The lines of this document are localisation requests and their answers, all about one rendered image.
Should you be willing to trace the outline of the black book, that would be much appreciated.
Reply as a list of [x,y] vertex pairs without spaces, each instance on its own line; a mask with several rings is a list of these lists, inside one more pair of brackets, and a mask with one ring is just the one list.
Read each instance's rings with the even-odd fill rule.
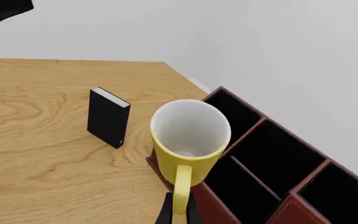
[[111,147],[124,145],[131,104],[101,87],[89,92],[87,131]]

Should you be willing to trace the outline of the red-brown desk caddy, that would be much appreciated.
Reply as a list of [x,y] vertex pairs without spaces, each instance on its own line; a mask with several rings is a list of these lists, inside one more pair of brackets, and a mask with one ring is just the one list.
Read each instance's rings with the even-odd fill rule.
[[[203,224],[358,224],[358,176],[223,87],[200,101],[231,127],[229,144],[190,189]],[[154,148],[147,162],[173,193]]]

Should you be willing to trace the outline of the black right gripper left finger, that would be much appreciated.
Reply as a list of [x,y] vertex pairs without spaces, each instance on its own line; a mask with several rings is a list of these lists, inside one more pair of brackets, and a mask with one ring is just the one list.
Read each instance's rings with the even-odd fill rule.
[[161,211],[155,224],[172,224],[173,218],[173,193],[167,192]]

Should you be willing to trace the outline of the yellow and white mug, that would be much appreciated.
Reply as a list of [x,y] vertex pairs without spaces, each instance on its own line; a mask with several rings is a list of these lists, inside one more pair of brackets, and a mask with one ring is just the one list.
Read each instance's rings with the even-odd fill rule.
[[190,189],[202,182],[231,139],[226,117],[198,100],[174,100],[150,121],[159,171],[174,186],[175,214],[185,214]]

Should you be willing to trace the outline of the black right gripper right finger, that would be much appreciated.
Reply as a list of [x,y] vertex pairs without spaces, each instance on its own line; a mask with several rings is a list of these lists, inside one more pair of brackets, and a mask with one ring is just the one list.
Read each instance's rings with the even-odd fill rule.
[[203,219],[196,206],[194,195],[191,193],[186,207],[187,224],[203,224]]

